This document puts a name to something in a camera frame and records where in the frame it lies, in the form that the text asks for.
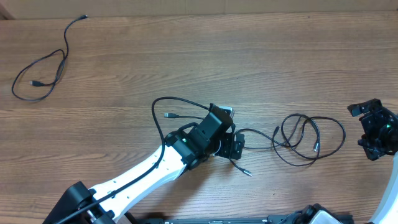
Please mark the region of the black cable silver plugs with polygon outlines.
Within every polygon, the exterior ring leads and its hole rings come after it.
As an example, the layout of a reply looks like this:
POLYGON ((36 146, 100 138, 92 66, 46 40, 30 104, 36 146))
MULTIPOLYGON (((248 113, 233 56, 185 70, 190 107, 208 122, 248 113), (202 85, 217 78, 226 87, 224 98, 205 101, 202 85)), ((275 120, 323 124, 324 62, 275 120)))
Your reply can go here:
POLYGON ((241 173, 252 176, 255 164, 272 164, 298 170, 313 166, 338 153, 347 133, 343 123, 327 116, 294 113, 282 121, 255 120, 238 125, 235 134, 245 134, 242 161, 230 159, 241 173))

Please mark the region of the black cable micro plug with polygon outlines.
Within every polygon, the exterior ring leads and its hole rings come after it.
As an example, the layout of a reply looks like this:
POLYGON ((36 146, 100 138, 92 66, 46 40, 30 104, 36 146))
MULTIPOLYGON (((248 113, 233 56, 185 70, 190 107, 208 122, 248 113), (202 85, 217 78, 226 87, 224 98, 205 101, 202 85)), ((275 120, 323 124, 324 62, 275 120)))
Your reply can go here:
MULTIPOLYGON (((175 114, 175 113, 165 113, 164 117, 165 118, 170 118, 170 119, 175 119, 175 118, 193 118, 193 119, 203 120, 203 118, 198 117, 198 116, 181 116, 181 115, 178 115, 178 114, 175 114)), ((296 122, 296 124, 294 126, 294 129, 293 129, 290 137, 287 140, 285 140, 284 142, 278 142, 276 140, 273 140, 273 142, 277 146, 287 147, 288 146, 287 142, 290 141, 291 138, 293 137, 293 135, 295 134, 296 129, 298 128, 299 123, 301 122, 301 118, 302 118, 302 116, 298 117, 298 120, 297 120, 297 122, 296 122)), ((266 134, 264 134, 264 133, 262 133, 262 132, 260 132, 258 130, 255 130, 255 129, 245 128, 245 129, 240 129, 239 130, 239 132, 245 132, 245 131, 251 131, 251 132, 254 132, 254 133, 258 133, 258 134, 266 137, 268 140, 271 140, 271 137, 269 137, 268 135, 266 135, 266 134)), ((302 139, 303 139, 303 136, 300 137, 300 139, 293 145, 293 147, 297 147, 300 144, 300 142, 302 141, 302 139)), ((248 149, 248 150, 266 150, 266 149, 270 149, 271 147, 270 146, 269 147, 247 147, 247 146, 244 146, 244 148, 248 149)))

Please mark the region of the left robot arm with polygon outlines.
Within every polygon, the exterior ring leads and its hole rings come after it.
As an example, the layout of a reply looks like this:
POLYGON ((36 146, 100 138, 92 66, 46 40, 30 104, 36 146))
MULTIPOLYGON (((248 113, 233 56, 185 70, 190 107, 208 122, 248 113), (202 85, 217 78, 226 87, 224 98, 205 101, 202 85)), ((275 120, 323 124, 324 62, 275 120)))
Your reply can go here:
POLYGON ((244 136, 234 136, 234 110, 211 104, 201 123, 166 135, 159 148, 125 173, 87 188, 69 187, 46 223, 117 223, 136 203, 167 182, 195 169, 211 156, 239 159, 244 136))

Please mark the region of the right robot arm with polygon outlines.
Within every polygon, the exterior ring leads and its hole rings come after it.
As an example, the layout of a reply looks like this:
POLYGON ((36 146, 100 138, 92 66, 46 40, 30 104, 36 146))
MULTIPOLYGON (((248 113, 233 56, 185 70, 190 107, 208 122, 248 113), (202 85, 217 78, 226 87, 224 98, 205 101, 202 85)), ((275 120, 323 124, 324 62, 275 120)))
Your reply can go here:
POLYGON ((397 115, 372 99, 347 107, 351 116, 360 116, 364 134, 358 145, 370 161, 392 156, 392 172, 379 205, 369 223, 397 223, 397 115))

